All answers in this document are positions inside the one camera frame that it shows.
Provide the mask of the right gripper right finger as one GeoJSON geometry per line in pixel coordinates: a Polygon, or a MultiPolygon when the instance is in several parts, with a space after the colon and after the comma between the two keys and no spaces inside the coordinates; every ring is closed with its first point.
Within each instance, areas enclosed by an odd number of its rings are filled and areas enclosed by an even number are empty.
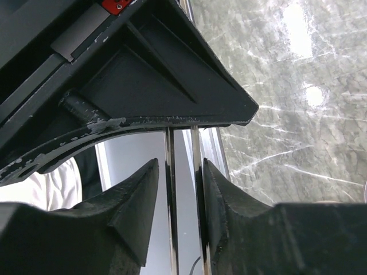
{"type": "Polygon", "coordinates": [[[202,165],[213,274],[365,274],[366,204],[268,206],[202,165]]]}

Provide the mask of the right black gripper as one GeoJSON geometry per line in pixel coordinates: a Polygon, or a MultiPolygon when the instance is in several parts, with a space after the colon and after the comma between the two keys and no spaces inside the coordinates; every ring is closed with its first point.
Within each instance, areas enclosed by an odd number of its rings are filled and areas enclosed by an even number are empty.
{"type": "MultiPolygon", "coordinates": [[[[90,146],[144,129],[137,118],[111,117],[92,96],[118,53],[121,14],[134,2],[1,2],[2,183],[50,172],[90,146]]],[[[205,57],[228,83],[196,126],[247,125],[258,104],[193,26],[205,57]]]]}

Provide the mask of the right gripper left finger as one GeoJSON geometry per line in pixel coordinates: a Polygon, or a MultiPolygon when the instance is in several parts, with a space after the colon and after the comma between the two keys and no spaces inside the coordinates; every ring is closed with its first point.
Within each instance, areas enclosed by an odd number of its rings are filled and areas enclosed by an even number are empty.
{"type": "Polygon", "coordinates": [[[157,159],[71,209],[1,204],[2,274],[139,274],[147,261],[157,159]]]}

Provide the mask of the metal tongs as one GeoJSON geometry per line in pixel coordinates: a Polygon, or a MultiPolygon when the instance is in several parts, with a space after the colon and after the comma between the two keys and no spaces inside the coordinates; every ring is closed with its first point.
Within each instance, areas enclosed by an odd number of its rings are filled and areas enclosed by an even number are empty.
{"type": "Polygon", "coordinates": [[[200,133],[165,129],[171,274],[211,274],[200,133]]]}

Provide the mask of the aluminium rail frame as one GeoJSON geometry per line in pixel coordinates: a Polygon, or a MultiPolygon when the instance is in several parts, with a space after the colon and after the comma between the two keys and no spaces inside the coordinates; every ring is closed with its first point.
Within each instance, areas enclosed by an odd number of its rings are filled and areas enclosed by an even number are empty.
{"type": "Polygon", "coordinates": [[[176,1],[137,1],[121,14],[118,53],[102,70],[93,101],[111,117],[144,122],[139,134],[107,142],[111,179],[143,158],[161,162],[148,266],[143,274],[171,274],[165,177],[165,129],[190,130],[214,110],[228,83],[215,71],[189,17],[176,1]]]}

